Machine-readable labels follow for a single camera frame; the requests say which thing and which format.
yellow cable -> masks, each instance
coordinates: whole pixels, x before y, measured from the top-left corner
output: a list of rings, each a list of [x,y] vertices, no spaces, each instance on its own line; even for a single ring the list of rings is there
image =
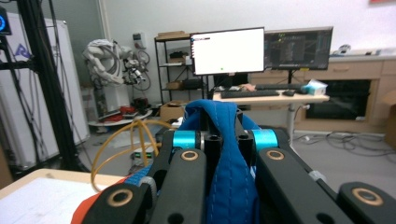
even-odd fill
[[[96,187],[96,184],[94,183],[94,179],[95,179],[96,175],[98,174],[98,172],[102,169],[102,167],[104,165],[106,165],[107,163],[109,163],[110,161],[116,159],[118,156],[121,156],[121,155],[123,155],[123,154],[125,154],[127,152],[130,152],[130,151],[135,151],[136,149],[139,148],[139,147],[134,148],[134,140],[133,139],[134,139],[134,127],[135,126],[139,127],[139,135],[140,135],[140,143],[141,143],[140,146],[142,148],[145,166],[148,165],[147,155],[146,155],[146,147],[152,146],[153,149],[154,149],[155,156],[158,156],[158,153],[159,153],[158,147],[161,146],[162,144],[161,143],[157,144],[154,141],[154,138],[152,137],[152,134],[149,131],[149,128],[148,128],[148,126],[146,124],[158,124],[158,125],[161,125],[161,126],[163,126],[165,128],[168,128],[168,129],[172,128],[171,124],[169,124],[167,122],[164,122],[164,121],[161,121],[161,120],[147,119],[147,120],[142,121],[142,120],[139,119],[139,120],[134,120],[131,124],[128,124],[128,125],[120,128],[119,130],[117,130],[115,133],[111,134],[110,137],[108,137],[108,139],[99,148],[98,152],[96,153],[95,159],[93,160],[93,163],[92,163],[91,184],[92,184],[92,187],[96,191],[101,191],[101,190],[99,190],[99,188]],[[143,127],[143,129],[146,131],[146,133],[148,135],[148,138],[150,140],[150,144],[148,144],[148,145],[144,144],[144,137],[143,137],[143,132],[141,130],[141,127]],[[127,129],[130,129],[130,133],[131,133],[130,134],[130,137],[131,137],[131,148],[123,150],[122,152],[119,152],[119,153],[111,156],[110,158],[108,158],[107,160],[102,162],[97,168],[95,168],[96,164],[97,164],[97,162],[98,162],[98,160],[99,160],[99,158],[101,156],[101,154],[103,153],[103,151],[107,147],[108,143],[110,143],[110,141],[113,140],[114,137],[116,137],[119,133],[121,133],[121,132],[123,132],[123,131],[125,131]]]

desk leg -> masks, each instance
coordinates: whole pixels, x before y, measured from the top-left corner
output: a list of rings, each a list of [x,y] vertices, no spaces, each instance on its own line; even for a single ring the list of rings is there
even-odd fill
[[[290,146],[293,146],[293,132],[294,132],[294,116],[296,114],[295,104],[289,104],[288,111],[288,134],[290,138]]]

keyboard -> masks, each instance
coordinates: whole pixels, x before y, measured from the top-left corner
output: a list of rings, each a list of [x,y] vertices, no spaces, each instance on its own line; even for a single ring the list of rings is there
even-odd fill
[[[245,97],[260,97],[260,96],[278,96],[279,92],[275,90],[265,91],[221,91],[221,99],[227,98],[245,98]]]
[[[300,90],[306,84],[302,83],[278,83],[278,84],[259,84],[259,90]]]

blue cloth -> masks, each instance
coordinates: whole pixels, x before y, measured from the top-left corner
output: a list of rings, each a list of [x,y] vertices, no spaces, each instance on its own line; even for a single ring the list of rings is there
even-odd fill
[[[259,199],[254,179],[235,138],[236,104],[198,100],[186,105],[185,121],[179,130],[199,131],[205,111],[223,137],[223,148],[206,204],[206,223],[258,223]],[[260,129],[244,116],[245,130]]]

white wall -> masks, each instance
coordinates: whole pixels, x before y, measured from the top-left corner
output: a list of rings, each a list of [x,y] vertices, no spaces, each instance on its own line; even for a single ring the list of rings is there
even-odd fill
[[[333,26],[332,50],[396,47],[396,2],[369,0],[99,0],[109,37],[132,46],[146,35],[151,102],[160,101],[154,37],[159,32],[203,32],[264,26],[266,30]]]

